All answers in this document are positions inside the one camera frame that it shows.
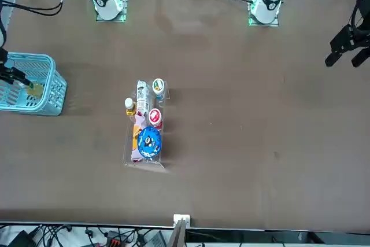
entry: white can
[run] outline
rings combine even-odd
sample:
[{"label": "white can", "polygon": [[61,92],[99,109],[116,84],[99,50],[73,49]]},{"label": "white can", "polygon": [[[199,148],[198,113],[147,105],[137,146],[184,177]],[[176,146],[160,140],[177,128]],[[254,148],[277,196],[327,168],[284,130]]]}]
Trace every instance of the white can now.
[{"label": "white can", "polygon": [[165,97],[165,92],[164,92],[164,81],[160,78],[156,78],[153,81],[153,92],[156,94],[157,99],[159,101],[163,101]]}]

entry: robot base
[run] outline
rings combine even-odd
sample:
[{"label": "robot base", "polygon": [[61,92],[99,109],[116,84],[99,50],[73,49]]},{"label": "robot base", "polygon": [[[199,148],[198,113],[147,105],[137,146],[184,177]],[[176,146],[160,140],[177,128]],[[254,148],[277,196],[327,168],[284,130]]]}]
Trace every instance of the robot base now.
[{"label": "robot base", "polygon": [[271,23],[268,23],[268,24],[264,24],[264,23],[260,23],[251,13],[251,11],[254,9],[254,4],[250,4],[248,3],[248,25],[249,26],[255,26],[255,25],[263,25],[263,26],[273,26],[273,27],[277,27],[279,26],[279,19],[278,19],[278,15],[279,15],[279,11],[277,11],[277,15],[276,15],[276,18],[274,19],[273,22]]},{"label": "robot base", "polygon": [[119,3],[119,6],[121,7],[123,7],[122,8],[122,11],[120,11],[119,13],[118,13],[118,15],[114,18],[114,19],[112,19],[112,20],[104,20],[104,19],[102,19],[101,18],[101,16],[97,13],[97,17],[96,17],[96,21],[98,22],[98,23],[101,23],[101,22],[109,22],[109,23],[123,23],[123,22],[125,22],[126,21],[126,17],[127,17],[127,1],[128,0],[117,0],[118,1],[118,3]]}]

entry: red lid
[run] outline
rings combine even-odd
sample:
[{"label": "red lid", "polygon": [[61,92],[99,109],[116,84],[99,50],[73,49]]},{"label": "red lid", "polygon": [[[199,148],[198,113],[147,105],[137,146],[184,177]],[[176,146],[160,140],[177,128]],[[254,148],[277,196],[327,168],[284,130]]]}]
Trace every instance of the red lid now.
[{"label": "red lid", "polygon": [[161,112],[157,108],[152,109],[149,112],[149,120],[153,124],[159,123],[162,120]]}]

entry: blue round container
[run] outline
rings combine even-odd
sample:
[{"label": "blue round container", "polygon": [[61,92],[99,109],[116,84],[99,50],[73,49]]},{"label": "blue round container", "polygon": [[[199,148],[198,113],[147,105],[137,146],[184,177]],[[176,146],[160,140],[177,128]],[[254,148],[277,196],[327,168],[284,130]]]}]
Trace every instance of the blue round container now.
[{"label": "blue round container", "polygon": [[162,149],[162,137],[154,127],[146,127],[138,136],[138,150],[145,158],[152,158]]}]

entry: brown table surface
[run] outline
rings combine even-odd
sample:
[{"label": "brown table surface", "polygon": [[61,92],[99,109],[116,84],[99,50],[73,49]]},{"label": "brown table surface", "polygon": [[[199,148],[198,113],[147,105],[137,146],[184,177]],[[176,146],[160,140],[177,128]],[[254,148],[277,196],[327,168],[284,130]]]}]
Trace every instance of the brown table surface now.
[{"label": "brown table surface", "polygon": [[[0,113],[0,218],[367,231],[370,64],[324,65],[354,3],[284,0],[279,28],[235,0],[130,0],[124,24],[89,0],[15,10],[6,48],[52,56],[68,89],[59,117]],[[167,173],[122,164],[124,99],[152,76]]]}]

